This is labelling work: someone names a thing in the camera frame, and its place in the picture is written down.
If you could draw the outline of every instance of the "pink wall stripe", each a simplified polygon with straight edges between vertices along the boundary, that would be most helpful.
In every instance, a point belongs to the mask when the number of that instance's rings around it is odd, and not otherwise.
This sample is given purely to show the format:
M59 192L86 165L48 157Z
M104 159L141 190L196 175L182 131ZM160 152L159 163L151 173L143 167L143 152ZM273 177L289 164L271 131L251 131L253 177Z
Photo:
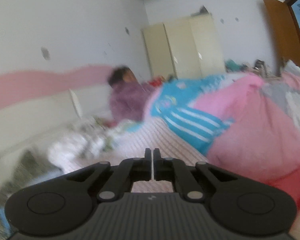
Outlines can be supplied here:
M68 89L105 84L109 65L87 65L67 73L19 71L0 75L0 109Z

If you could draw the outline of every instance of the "blue garment with stripes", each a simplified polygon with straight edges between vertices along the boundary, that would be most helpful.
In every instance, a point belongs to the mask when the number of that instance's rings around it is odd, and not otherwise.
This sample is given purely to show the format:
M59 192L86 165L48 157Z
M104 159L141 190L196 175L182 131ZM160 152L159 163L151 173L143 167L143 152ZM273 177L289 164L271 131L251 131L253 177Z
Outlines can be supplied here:
M177 80L165 84L153 103L151 116L161 117L174 133L206 156L214 138L228 129L233 120L223 122L188 105L199 94L218 90L223 77L214 75L200 80Z

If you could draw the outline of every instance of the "ribbed black surface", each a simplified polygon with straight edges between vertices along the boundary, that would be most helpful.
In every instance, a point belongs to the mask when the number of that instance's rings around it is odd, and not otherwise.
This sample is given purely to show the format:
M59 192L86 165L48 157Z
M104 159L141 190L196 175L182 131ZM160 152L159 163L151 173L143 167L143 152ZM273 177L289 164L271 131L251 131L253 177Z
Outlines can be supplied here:
M258 238L232 233L211 219L203 205L188 203L178 193L126 193L103 203L91 219L62 236L36 238L17 233L11 240L223 240L289 239L288 235Z

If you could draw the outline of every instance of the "purple shirt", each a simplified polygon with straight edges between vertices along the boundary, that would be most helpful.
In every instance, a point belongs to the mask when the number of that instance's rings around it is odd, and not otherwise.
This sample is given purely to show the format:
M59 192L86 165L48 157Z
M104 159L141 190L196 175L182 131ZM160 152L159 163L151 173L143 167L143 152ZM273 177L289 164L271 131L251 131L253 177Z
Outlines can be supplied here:
M145 104L155 88L147 83L126 83L121 81L113 86L110 96L110 110L113 118L142 121Z

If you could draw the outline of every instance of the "dark hair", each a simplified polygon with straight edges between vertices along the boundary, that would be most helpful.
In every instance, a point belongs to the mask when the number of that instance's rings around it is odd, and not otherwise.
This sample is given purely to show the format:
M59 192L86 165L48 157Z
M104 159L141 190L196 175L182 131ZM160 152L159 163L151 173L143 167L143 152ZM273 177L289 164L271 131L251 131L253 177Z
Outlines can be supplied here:
M123 81L123 76L128 70L130 70L130 68L125 65L115 68L112 71L111 76L108 78L109 85L112 87L114 84Z

